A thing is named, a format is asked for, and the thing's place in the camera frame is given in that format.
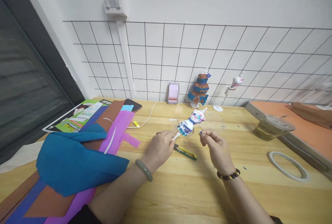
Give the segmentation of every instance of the brown felt sheet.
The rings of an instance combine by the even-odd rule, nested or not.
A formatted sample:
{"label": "brown felt sheet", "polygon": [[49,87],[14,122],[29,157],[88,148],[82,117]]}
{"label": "brown felt sheet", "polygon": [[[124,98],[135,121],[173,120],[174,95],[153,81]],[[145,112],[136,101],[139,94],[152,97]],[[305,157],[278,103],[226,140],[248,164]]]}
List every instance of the brown felt sheet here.
{"label": "brown felt sheet", "polygon": [[14,212],[19,203],[28,194],[31,188],[39,180],[38,172],[35,171],[28,179],[17,187],[5,200],[0,203],[0,223],[5,223]]}
{"label": "brown felt sheet", "polygon": [[[100,124],[106,132],[112,126],[112,122],[103,118],[109,118],[114,121],[119,114],[125,101],[113,101],[112,104],[107,107],[103,114],[99,117],[96,123]],[[90,150],[98,150],[103,139],[92,140],[83,142],[82,145]],[[75,195],[63,197],[56,193],[52,188],[46,186],[40,193],[35,202],[31,205],[25,217],[62,217],[66,214],[70,204]]]}

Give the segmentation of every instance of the beaded bracelet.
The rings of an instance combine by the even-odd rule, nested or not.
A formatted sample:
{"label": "beaded bracelet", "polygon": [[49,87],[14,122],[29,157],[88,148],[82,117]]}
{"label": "beaded bracelet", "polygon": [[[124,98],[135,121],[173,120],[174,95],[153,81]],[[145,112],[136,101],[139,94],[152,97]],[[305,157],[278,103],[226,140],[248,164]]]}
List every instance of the beaded bracelet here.
{"label": "beaded bracelet", "polygon": [[241,174],[241,172],[240,172],[238,169],[236,169],[236,171],[235,171],[233,174],[230,174],[229,176],[222,176],[222,175],[220,175],[219,172],[217,172],[217,176],[218,176],[221,180],[225,180],[225,181],[226,181],[226,180],[232,180],[232,179],[238,177],[240,174]]}

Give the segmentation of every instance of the book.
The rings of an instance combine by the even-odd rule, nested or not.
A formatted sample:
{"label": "book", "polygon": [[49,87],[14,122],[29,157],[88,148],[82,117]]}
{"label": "book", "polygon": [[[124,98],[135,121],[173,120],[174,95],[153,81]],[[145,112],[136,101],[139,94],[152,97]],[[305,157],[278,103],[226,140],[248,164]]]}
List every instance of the book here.
{"label": "book", "polygon": [[105,99],[85,100],[42,130],[45,132],[79,132],[101,106],[111,103]]}

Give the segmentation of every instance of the craft paper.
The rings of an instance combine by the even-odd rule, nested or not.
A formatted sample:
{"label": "craft paper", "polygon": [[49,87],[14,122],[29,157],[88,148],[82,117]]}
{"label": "craft paper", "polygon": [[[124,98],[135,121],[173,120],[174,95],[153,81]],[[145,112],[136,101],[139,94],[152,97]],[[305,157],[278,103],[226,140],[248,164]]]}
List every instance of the craft paper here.
{"label": "craft paper", "polygon": [[[99,117],[99,119],[96,121],[96,123],[100,124],[100,126],[106,132],[108,132],[108,130],[110,129],[110,127],[112,125],[112,122],[105,118],[108,118],[114,122],[115,118],[119,114],[124,103],[125,103],[125,101],[113,101],[112,104]],[[103,141],[104,141],[104,139],[87,141],[87,142],[83,143],[83,146],[87,149],[99,150],[99,147]]]}
{"label": "craft paper", "polygon": [[[124,103],[125,103],[125,101],[113,101],[112,104],[100,116],[97,123],[100,124],[104,128],[105,131],[109,131],[110,127],[112,126],[112,122],[109,120],[106,120],[104,118],[108,118],[114,122]],[[99,149],[102,142],[103,142],[103,140],[87,141],[87,142],[84,142],[83,145],[87,149],[96,149],[96,147],[97,147],[97,149]],[[90,199],[89,201],[87,201],[85,203],[85,204],[88,204],[93,199],[93,196],[94,196],[94,193],[92,194],[91,192],[89,192],[89,190],[85,190],[85,191],[77,193],[75,195],[75,198],[74,198],[73,202],[71,203],[66,215],[64,217],[59,217],[59,218],[56,218],[56,217],[47,218],[46,224],[67,224],[68,220],[70,220],[79,210],[81,210],[81,208],[83,206],[83,204],[80,204],[80,202],[75,201],[76,198]]]}
{"label": "craft paper", "polygon": [[18,202],[24,198],[38,180],[39,175],[36,171],[0,203],[0,221],[2,221],[6,215],[18,205]]}
{"label": "craft paper", "polygon": [[7,162],[0,165],[0,174],[35,161],[44,141],[22,146]]}
{"label": "craft paper", "polygon": [[[45,189],[38,195],[29,210],[25,213],[24,217],[62,217],[66,214],[74,196],[75,195],[63,197],[46,185]],[[57,212],[57,215],[54,215],[52,211],[55,204],[62,206],[62,212]]]}
{"label": "craft paper", "polygon": [[132,109],[134,108],[134,105],[123,105],[123,107],[121,108],[121,111],[132,111]]}
{"label": "craft paper", "polygon": [[96,188],[91,188],[77,193],[64,217],[49,217],[44,224],[67,224],[84,204],[88,204],[94,198],[95,192]]}
{"label": "craft paper", "polygon": [[[109,130],[109,128],[110,128],[110,126],[112,125],[112,123],[110,122],[110,121],[108,121],[108,120],[104,120],[103,118],[109,118],[109,119],[111,119],[112,121],[114,121],[115,120],[115,118],[116,118],[116,116],[118,115],[118,113],[120,112],[120,110],[121,110],[121,108],[122,108],[122,106],[123,106],[123,104],[125,103],[125,101],[113,101],[112,102],[112,104],[109,106],[109,107],[107,107],[107,106],[105,106],[105,107],[101,107],[101,108],[105,108],[105,110],[104,110],[104,112],[102,113],[102,115],[100,116],[100,118],[97,120],[97,123],[99,123],[102,127],[103,127],[103,129],[104,130],[106,130],[106,131],[108,131]],[[89,127],[90,125],[92,125],[92,124],[94,124],[94,121],[91,121],[91,119],[92,119],[92,117],[90,118],[90,120],[86,123],[86,127]],[[93,140],[93,141],[86,141],[86,142],[84,142],[83,143],[83,145],[87,148],[87,149],[95,149],[95,150],[97,150],[99,147],[100,147],[100,145],[101,145],[101,143],[102,143],[102,141],[103,141],[103,139],[99,139],[99,140]],[[48,188],[48,187],[45,187],[44,188],[44,191],[46,191],[46,190],[49,190],[50,188]],[[86,192],[88,192],[88,191],[83,191],[83,192],[79,192],[78,194],[86,194]],[[49,209],[50,211],[53,211],[53,213],[55,214],[55,215],[57,215],[58,213],[62,213],[63,212],[63,209],[65,209],[66,208],[66,204],[63,204],[63,205],[60,205],[60,204],[58,204],[56,201],[54,201],[55,199],[53,198],[53,196],[50,194],[50,199],[53,199],[53,209]],[[9,200],[11,200],[11,201],[13,201],[13,203],[12,203],[12,205],[14,206],[14,204],[16,203],[16,207],[17,207],[17,205],[19,205],[19,199],[9,199]],[[71,202],[71,199],[70,198],[65,198],[65,200],[66,200],[66,202]],[[67,214],[64,216],[64,217],[59,217],[59,218],[56,218],[56,217],[54,217],[54,218],[48,218],[48,219],[50,219],[50,223],[52,223],[53,221],[55,221],[55,219],[58,221],[57,223],[63,223],[63,224],[65,224],[65,223],[67,223],[68,221],[66,221],[67,220],[67,218],[66,218],[66,216],[67,216]]]}
{"label": "craft paper", "polygon": [[129,144],[131,144],[132,146],[134,146],[135,148],[138,148],[138,146],[140,145],[140,141],[138,141],[136,138],[130,136],[128,133],[123,134],[122,138],[126,140]]}
{"label": "craft paper", "polygon": [[116,126],[116,132],[113,138],[113,142],[108,150],[108,154],[116,154],[118,151],[119,143],[121,144],[122,140],[121,137],[125,133],[127,127],[131,123],[135,113],[129,111],[120,111],[116,119],[114,120],[113,125],[111,126],[110,130],[108,131],[108,135],[105,138],[104,142],[101,144],[99,151],[105,152],[107,149],[108,144],[111,141],[113,136],[114,127]]}
{"label": "craft paper", "polygon": [[[101,114],[107,109],[108,106],[100,107],[89,121],[81,128],[79,132],[86,131],[92,126]],[[75,195],[63,197],[61,194],[56,193],[54,189],[46,186],[39,194],[37,199],[32,203],[29,210],[25,213],[24,217],[62,217],[68,211],[70,204]]]}
{"label": "craft paper", "polygon": [[88,122],[80,129],[79,132],[84,132],[86,129],[88,129],[90,126],[92,126],[99,118],[100,116],[106,111],[108,106],[102,106],[100,107],[94,115],[89,118]]}
{"label": "craft paper", "polygon": [[37,159],[40,178],[59,194],[69,196],[109,183],[122,175],[129,160],[87,150],[80,144],[96,137],[106,137],[104,130],[92,132],[100,128],[94,124],[83,133],[50,133]]}
{"label": "craft paper", "polygon": [[46,184],[43,181],[38,180],[35,186],[36,187],[33,187],[30,190],[14,213],[12,213],[7,219],[6,224],[43,224],[46,221],[46,218],[23,218],[24,214],[36,200],[40,192],[45,188]]}

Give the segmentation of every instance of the smartphone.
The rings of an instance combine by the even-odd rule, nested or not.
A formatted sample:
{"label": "smartphone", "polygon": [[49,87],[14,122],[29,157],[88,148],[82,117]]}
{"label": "smartphone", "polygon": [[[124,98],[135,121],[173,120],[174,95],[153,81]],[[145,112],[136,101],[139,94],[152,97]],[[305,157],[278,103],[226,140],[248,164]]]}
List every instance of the smartphone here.
{"label": "smartphone", "polygon": [[138,104],[137,102],[131,100],[131,99],[126,99],[124,102],[125,105],[134,105],[134,108],[132,109],[132,112],[137,112],[142,108],[141,104]]}

